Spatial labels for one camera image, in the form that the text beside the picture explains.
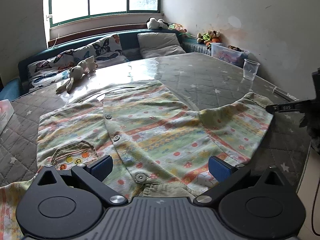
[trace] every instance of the pillow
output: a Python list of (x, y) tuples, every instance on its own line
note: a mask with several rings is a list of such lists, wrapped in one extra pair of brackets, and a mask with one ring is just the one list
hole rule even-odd
[(74, 62), (77, 65), (81, 60), (84, 60), (91, 56), (99, 57), (103, 54), (116, 51), (122, 55), (122, 47), (119, 35), (113, 34), (103, 37), (102, 39), (99, 39), (79, 49), (75, 49), (73, 52)]
[(73, 50), (66, 50), (59, 55), (47, 60), (40, 60), (28, 65), (28, 77), (33, 78), (39, 74), (51, 73), (52, 71), (62, 72), (75, 66)]
[(73, 50), (66, 50), (56, 57), (29, 64), (29, 92), (69, 78), (69, 68), (75, 66), (73, 60)]
[(137, 36), (143, 58), (186, 53), (175, 33), (139, 33)]
[(108, 52), (95, 58), (97, 68), (104, 68), (116, 64), (128, 62), (129, 60), (123, 56), (122, 52)]
[(67, 78), (69, 78), (69, 69), (62, 72), (52, 71), (51, 73), (35, 76), (29, 79), (29, 92)]

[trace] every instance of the gray quilted mattress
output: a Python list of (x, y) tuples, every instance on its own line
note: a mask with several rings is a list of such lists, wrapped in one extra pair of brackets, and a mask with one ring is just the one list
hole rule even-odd
[[(160, 80), (189, 102), (191, 108), (215, 108), (233, 103), (253, 91), (274, 103), (285, 100), (274, 85), (260, 77), (243, 79), (242, 69), (201, 53), (187, 53), (123, 63), (97, 70), (77, 84), (72, 93), (56, 94), (52, 84), (12, 102), (14, 114), (0, 135), (0, 186), (31, 179), (36, 171), (39, 117), (66, 104), (101, 95), (108, 90)], [(249, 165), (257, 171), (277, 165), (297, 189), (310, 139), (298, 128), (299, 113), (276, 113)]]

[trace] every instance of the green window frame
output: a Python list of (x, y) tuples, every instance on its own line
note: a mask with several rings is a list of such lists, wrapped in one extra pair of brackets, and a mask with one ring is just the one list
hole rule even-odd
[[(159, 13), (160, 12), (160, 0), (158, 0), (158, 5), (157, 5), (157, 10), (129, 10), (129, 0), (127, 0), (127, 10), (124, 12), (112, 12), (112, 13), (101, 13), (101, 14), (95, 14), (91, 15), (90, 14), (90, 0), (88, 0), (88, 15), (87, 16), (82, 16), (58, 23), (53, 23), (52, 18), (50, 18), (50, 27), (55, 27), (64, 23), (70, 23), (82, 19), (88, 19), (88, 18), (93, 18), (93, 17), (99, 17), (99, 16), (106, 16), (106, 15), (112, 15), (112, 14), (125, 14), (125, 13)], [(49, 0), (49, 14), (52, 14), (52, 0)]]

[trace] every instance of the chest pocket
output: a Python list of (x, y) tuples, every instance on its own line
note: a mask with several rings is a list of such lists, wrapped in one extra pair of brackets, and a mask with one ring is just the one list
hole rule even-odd
[(88, 164), (97, 159), (98, 155), (94, 147), (86, 141), (80, 141), (56, 150), (51, 164), (57, 170), (69, 170), (77, 164)]

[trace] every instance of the plastic cup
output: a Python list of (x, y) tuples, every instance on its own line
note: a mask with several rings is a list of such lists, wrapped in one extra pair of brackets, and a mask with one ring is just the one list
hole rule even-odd
[(260, 63), (245, 58), (243, 65), (243, 77), (249, 80), (254, 80), (259, 65)]

